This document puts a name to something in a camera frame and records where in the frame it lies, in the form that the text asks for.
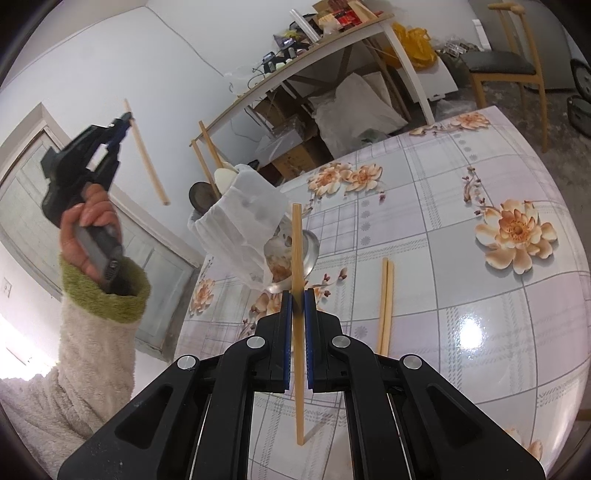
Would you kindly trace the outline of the fluffy white sleeve forearm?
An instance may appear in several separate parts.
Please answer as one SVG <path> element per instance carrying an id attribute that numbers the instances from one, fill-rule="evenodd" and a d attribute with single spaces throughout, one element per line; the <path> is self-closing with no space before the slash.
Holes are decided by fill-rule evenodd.
<path id="1" fill-rule="evenodd" d="M 98 431 L 131 398 L 134 338 L 150 284 L 132 260 L 121 262 L 127 295 L 104 292 L 63 262 L 58 362 L 30 380 L 4 379 L 1 405 L 33 456 L 46 469 Z"/>

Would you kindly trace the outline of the person left hand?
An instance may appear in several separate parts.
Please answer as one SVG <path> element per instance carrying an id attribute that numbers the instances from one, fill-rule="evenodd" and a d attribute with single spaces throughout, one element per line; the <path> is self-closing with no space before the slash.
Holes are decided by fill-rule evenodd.
<path id="1" fill-rule="evenodd" d="M 107 191 L 86 183 L 80 201 L 67 209 L 60 222 L 61 259 L 75 267 L 103 291 L 118 275 L 123 248 L 118 215 Z"/>

